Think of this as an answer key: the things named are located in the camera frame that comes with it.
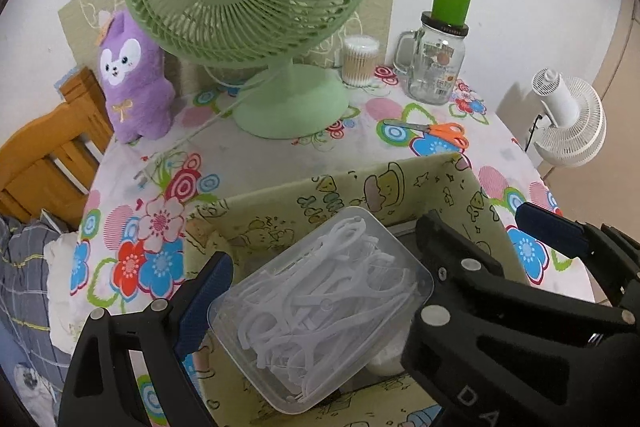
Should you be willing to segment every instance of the green lid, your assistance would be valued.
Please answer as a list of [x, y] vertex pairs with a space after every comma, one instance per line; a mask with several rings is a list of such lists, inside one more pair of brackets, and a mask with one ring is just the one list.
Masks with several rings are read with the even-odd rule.
[[431, 17], [451, 26], [464, 26], [471, 0], [433, 0]]

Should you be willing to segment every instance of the gray plaid bedding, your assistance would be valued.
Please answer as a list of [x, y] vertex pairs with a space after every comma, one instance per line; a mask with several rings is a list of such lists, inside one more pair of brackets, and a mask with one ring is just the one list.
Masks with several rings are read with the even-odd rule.
[[60, 234], [41, 221], [0, 217], [0, 321], [60, 403], [70, 356], [51, 344], [44, 246]]

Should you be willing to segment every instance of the glass mason jar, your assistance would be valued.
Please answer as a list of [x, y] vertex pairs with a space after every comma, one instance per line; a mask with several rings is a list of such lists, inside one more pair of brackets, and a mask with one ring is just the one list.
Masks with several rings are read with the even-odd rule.
[[[394, 67], [408, 77], [409, 95], [419, 102], [443, 105], [449, 102], [465, 59], [467, 25], [451, 26], [422, 14], [422, 28], [400, 36]], [[398, 54], [405, 39], [414, 39], [411, 64], [403, 66]]]

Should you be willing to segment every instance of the purple plush toy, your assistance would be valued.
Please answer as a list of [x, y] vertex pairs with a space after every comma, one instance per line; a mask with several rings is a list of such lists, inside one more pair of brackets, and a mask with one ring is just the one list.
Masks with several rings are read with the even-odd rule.
[[175, 91], [164, 77], [163, 58], [129, 12], [113, 15], [100, 44], [100, 76], [118, 141], [157, 140], [169, 132]]

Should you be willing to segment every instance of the orange scissor handle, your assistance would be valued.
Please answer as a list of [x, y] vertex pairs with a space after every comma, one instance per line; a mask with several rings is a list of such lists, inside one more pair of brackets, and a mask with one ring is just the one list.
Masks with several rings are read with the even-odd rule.
[[465, 128], [459, 123], [445, 123], [440, 125], [431, 125], [429, 134], [449, 142], [460, 149], [468, 149], [469, 140], [465, 137]]

